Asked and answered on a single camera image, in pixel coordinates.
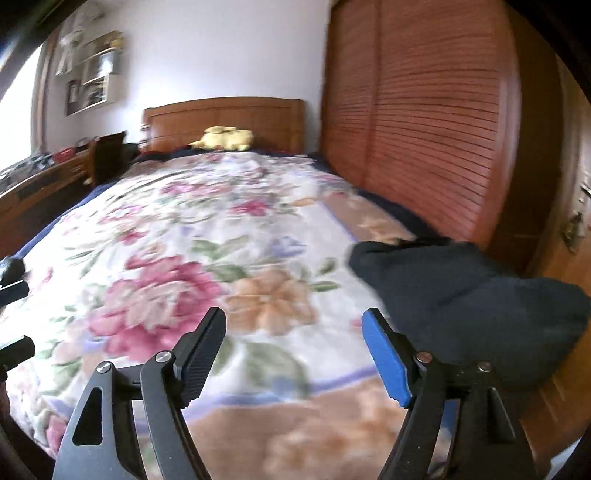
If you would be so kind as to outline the wooden room door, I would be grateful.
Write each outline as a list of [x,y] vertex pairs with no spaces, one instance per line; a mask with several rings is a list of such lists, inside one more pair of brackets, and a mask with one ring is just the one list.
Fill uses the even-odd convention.
[[[547,246],[535,272],[590,292],[590,103],[566,65],[558,63],[563,92],[562,180],[547,228]],[[582,211],[585,238],[577,253],[566,248],[562,232]],[[578,440],[590,423],[590,332],[585,331],[551,378],[530,397],[522,425],[538,469],[545,473],[553,457]]]

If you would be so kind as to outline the red box on desk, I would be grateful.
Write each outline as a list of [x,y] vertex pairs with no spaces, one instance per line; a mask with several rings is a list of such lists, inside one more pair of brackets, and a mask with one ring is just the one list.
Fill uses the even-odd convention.
[[76,148],[75,147],[68,147],[63,150],[60,150],[52,155],[52,158],[55,163],[61,164],[71,160],[76,155]]

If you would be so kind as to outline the wooden desk cabinet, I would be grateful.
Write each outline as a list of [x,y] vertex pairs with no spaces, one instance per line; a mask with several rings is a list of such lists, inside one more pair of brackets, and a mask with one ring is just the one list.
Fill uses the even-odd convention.
[[17,253],[59,215],[86,197],[88,151],[55,164],[1,195],[1,257]]

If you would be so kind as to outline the wooden louvered wardrobe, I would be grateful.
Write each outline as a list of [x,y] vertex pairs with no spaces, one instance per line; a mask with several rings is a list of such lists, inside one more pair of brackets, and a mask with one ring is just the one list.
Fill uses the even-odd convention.
[[503,1],[338,1],[322,154],[335,172],[520,275],[561,176],[554,50]]

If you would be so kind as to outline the floral fleece blanket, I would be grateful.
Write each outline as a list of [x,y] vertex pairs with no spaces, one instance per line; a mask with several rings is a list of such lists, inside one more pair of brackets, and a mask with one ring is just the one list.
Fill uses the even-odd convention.
[[307,158],[139,163],[25,250],[36,353],[8,376],[9,417],[55,456],[98,363],[143,363],[219,307],[228,333],[183,412],[212,477],[374,479],[405,413],[363,341],[380,299],[349,253],[416,233]]

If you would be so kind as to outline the dark wooden chair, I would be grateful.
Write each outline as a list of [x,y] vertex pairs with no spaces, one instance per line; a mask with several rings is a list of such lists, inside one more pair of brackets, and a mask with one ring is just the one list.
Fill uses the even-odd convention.
[[103,185],[124,173],[139,154],[136,143],[125,142],[122,131],[96,137],[88,144],[87,171],[92,187]]

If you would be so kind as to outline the dark navy buttoned coat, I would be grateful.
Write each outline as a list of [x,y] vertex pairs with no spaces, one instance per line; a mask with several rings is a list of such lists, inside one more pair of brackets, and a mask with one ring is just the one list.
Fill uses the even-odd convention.
[[471,243],[360,242],[349,267],[416,349],[452,365],[488,361],[510,391],[547,380],[590,316],[580,287],[511,275]]

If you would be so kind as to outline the white wall shelf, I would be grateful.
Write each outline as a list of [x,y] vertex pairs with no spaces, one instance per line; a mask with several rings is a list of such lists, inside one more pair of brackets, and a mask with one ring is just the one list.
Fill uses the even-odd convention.
[[65,79],[65,114],[72,116],[118,101],[124,36],[110,31],[81,44]]

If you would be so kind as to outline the window with wooden frame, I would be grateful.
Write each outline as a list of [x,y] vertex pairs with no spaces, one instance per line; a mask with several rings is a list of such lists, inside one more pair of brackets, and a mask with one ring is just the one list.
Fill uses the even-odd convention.
[[1,170],[41,150],[42,83],[52,41],[49,37],[29,56],[2,97]]

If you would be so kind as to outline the yellow Pikachu plush toy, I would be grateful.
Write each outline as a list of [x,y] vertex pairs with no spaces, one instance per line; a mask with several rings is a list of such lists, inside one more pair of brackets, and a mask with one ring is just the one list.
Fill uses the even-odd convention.
[[252,131],[236,127],[211,126],[204,130],[204,135],[191,142],[193,149],[209,151],[246,151],[252,147]]

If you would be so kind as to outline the wooden bed headboard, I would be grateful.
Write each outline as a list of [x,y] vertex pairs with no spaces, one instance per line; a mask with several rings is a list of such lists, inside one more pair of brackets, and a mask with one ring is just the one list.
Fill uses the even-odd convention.
[[222,97],[147,108],[141,148],[172,152],[197,141],[213,126],[252,131],[253,147],[263,151],[304,151],[304,101],[274,97]]

